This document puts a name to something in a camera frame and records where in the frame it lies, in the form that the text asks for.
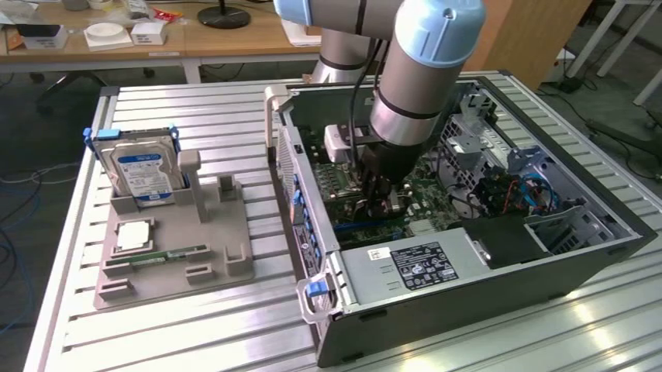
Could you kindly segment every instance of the black base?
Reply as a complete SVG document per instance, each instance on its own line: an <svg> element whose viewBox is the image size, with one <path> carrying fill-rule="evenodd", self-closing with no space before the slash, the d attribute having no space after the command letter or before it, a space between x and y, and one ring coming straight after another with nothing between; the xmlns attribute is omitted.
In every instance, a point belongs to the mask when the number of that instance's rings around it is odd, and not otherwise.
<svg viewBox="0 0 662 372"><path fill-rule="evenodd" d="M226 7L226 14L222 14L220 7L215 6L198 12L198 20L216 29L238 29L251 23L251 14L230 6Z"/></svg>

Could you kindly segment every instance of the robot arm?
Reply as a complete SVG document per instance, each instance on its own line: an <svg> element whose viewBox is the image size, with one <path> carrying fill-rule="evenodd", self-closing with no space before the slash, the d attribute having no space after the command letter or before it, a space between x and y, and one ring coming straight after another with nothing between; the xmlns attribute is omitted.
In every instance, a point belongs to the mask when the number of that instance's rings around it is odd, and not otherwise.
<svg viewBox="0 0 662 372"><path fill-rule="evenodd" d="M275 0L275 7L289 21L391 41L370 115L381 141L359 164L366 196L387 197L411 173L475 48L482 0Z"/></svg>

